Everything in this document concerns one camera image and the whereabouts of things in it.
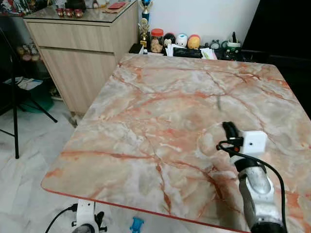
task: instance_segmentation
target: trophy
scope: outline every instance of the trophy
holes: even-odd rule
[[[147,37],[148,37],[148,29],[149,24],[147,19],[142,18],[140,21],[140,24],[138,24],[140,29],[140,44],[144,46],[144,48],[147,47]]]
[[[139,0],[140,7],[142,8],[141,16],[149,22],[149,10],[152,7],[152,0]]]

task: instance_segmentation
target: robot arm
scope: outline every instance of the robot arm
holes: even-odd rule
[[[232,122],[223,122],[227,141],[217,145],[229,153],[230,161],[239,172],[239,189],[244,202],[244,215],[252,233],[286,233],[274,201],[274,186],[258,157],[264,153],[267,135],[262,131],[239,132]]]

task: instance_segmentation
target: marble tabletop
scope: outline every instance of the marble tabletop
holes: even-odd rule
[[[221,122],[263,130],[289,232],[311,232],[311,122],[273,65],[127,54],[42,181],[50,192],[248,231]],[[280,185],[270,171],[280,205]]]
[[[109,5],[112,5],[113,3],[118,2],[118,0],[110,0]],[[76,17],[60,17],[58,16],[56,12],[56,6],[48,6],[46,8],[43,8],[42,10],[39,10],[37,12],[34,12],[28,16],[25,16],[24,18],[31,18],[31,19],[57,19],[57,20],[70,20],[70,21],[90,21],[90,22],[107,22],[112,23],[114,20],[116,20],[120,15],[123,14],[123,12],[129,8],[131,5],[134,4],[136,0],[129,1],[129,4],[127,4],[120,12],[118,13],[103,13],[102,8],[97,9],[89,9],[87,8],[86,11],[83,13],[82,18],[76,18]]]

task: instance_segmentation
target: small cup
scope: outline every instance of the small cup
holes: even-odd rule
[[[75,13],[77,18],[81,18],[82,17],[82,10],[81,9],[75,9],[74,13]]]
[[[63,8],[57,8],[56,11],[57,11],[57,14],[59,17],[64,17],[64,9]]]
[[[72,15],[73,15],[73,10],[70,9],[70,8],[66,8],[66,15],[67,15],[67,17],[72,17]]]

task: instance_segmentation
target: marble floor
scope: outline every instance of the marble floor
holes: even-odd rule
[[[41,180],[50,163],[61,152],[74,128],[69,111],[56,101],[50,113],[54,123],[44,114],[18,111],[20,159],[14,157],[14,139],[0,132],[0,233],[42,233],[61,210],[77,202],[43,190]],[[0,129],[12,132],[13,112],[0,116]],[[104,211],[104,224],[109,233],[129,233],[132,218],[145,223],[142,233],[229,233],[221,229],[155,216],[119,207],[96,204],[96,212]],[[70,233],[75,213],[65,212],[53,224],[51,233]]]

